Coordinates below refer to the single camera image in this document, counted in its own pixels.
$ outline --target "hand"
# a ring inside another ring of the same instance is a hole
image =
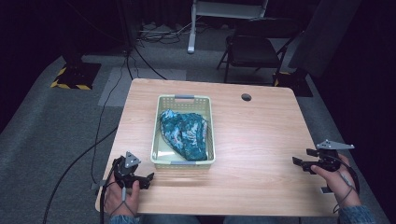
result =
[[[122,189],[116,183],[114,174],[111,175],[108,182],[105,196],[105,211],[111,216],[125,215],[134,217],[137,214],[139,205],[139,181],[135,181],[132,186],[132,194],[125,193],[125,202],[122,201]]]
[[[341,154],[339,154],[339,157],[343,162],[349,165],[347,157]],[[355,188],[355,183],[353,182],[352,176],[345,165],[341,165],[340,169],[335,172],[326,171],[316,165],[312,165],[311,170],[326,180],[327,185],[332,190],[332,192],[334,192],[335,199],[337,200],[340,208],[361,205],[361,200],[359,199],[358,193],[355,190],[351,191],[350,186],[346,183],[343,177],[341,177],[341,175],[343,175],[352,184],[353,188]]]

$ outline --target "gray carpet floor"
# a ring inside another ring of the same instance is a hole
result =
[[[187,54],[188,35],[182,35],[174,44],[143,42],[137,43],[137,47],[146,61],[169,79],[222,82],[224,67],[216,70],[216,66],[225,50],[225,37],[231,32],[207,29],[198,34],[194,54]],[[295,44],[290,46],[282,71],[293,71],[287,64],[294,49]],[[132,57],[130,66],[134,78],[160,78],[135,51]],[[85,55],[82,60],[102,65],[93,82],[93,90],[50,88],[64,66],[61,57],[42,72],[1,133],[0,223],[43,222],[50,195],[67,167],[90,148],[96,138],[101,139],[118,126],[131,84],[128,70],[123,65],[124,58],[119,52],[112,51]],[[273,72],[262,69],[253,74],[249,69],[232,68],[230,79],[238,80],[244,75],[271,80]],[[315,85],[309,77],[306,80],[314,96],[297,97],[297,100],[313,141],[343,142]],[[94,156],[93,150],[89,151],[70,169],[50,205],[48,223],[99,222],[99,213],[94,208],[96,196],[90,186],[93,180],[99,181],[103,176],[114,136],[112,133],[99,144]],[[356,167],[350,154],[344,154]],[[362,201],[373,211],[378,223],[389,223],[359,169],[358,174]],[[280,217],[279,221],[298,223],[298,218]],[[336,220],[303,217],[302,222],[327,224]]]

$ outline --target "chair backrest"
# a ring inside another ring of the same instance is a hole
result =
[[[242,21],[233,35],[261,36],[265,38],[292,38],[301,32],[301,25],[288,18],[255,18]]]

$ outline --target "blue sleeve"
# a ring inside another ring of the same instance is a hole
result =
[[[139,221],[134,217],[117,215],[110,218],[110,224],[139,224]]]
[[[366,206],[352,206],[340,209],[340,222],[343,224],[374,224],[373,214]]]

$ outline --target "black round hole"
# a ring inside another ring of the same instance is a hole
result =
[[[242,100],[244,100],[244,101],[251,101],[251,95],[249,95],[247,93],[242,94],[241,97],[242,97]]]

